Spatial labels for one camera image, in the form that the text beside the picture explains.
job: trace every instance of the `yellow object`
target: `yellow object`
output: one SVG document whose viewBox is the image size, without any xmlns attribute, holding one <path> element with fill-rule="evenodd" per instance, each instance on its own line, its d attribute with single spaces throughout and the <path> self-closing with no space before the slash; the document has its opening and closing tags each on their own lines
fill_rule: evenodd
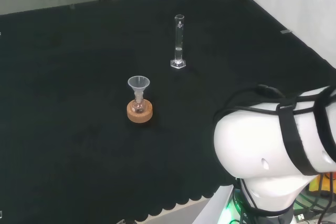
<svg viewBox="0 0 336 224">
<path fill-rule="evenodd" d="M 315 179 L 313 179 L 309 184 L 309 191 L 314 193 L 319 190 L 319 184 L 320 184 L 321 175 L 317 176 Z M 333 181 L 334 188 L 336 188 L 336 180 Z M 324 175 L 323 181 L 322 181 L 322 191 L 330 191 L 330 181 L 329 178 Z"/>
</svg>

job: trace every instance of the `glass cylinder base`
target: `glass cylinder base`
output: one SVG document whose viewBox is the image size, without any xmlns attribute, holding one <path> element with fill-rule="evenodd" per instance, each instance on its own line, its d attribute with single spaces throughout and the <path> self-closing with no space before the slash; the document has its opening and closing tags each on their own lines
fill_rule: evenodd
<svg viewBox="0 0 336 224">
<path fill-rule="evenodd" d="M 186 66 L 185 60 L 171 60 L 170 66 L 177 69 L 184 68 Z"/>
</svg>

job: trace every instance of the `green light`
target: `green light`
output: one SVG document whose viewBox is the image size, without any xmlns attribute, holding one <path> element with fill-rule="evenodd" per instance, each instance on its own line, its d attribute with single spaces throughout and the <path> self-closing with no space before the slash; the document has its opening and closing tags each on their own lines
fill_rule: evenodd
<svg viewBox="0 0 336 224">
<path fill-rule="evenodd" d="M 217 224 L 228 224 L 231 219 L 231 203 L 223 209 Z"/>
</svg>

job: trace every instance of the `black strap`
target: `black strap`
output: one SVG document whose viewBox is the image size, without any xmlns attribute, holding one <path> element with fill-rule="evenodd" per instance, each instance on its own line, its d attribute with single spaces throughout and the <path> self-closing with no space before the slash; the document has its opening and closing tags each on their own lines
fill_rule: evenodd
<svg viewBox="0 0 336 224">
<path fill-rule="evenodd" d="M 286 148 L 286 152 L 295 165 L 295 167 L 306 176 L 316 175 L 318 172 L 309 162 L 302 140 L 296 126 L 293 110 L 296 107 L 294 100 L 288 100 L 277 105 L 279 122 L 282 133 L 282 140 Z"/>
<path fill-rule="evenodd" d="M 336 89 L 336 86 L 330 86 L 324 89 L 316 99 L 313 107 L 315 123 L 320 141 L 328 155 L 336 162 L 336 144 L 331 133 L 326 106 L 330 103 L 330 95 Z"/>
</svg>

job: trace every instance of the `liquid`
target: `liquid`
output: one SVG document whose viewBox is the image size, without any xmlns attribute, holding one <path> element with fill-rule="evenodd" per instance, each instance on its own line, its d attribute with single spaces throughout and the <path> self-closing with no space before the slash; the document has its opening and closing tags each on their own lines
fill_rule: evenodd
<svg viewBox="0 0 336 224">
<path fill-rule="evenodd" d="M 182 47 L 175 47 L 175 63 L 179 64 L 182 62 Z"/>
</svg>

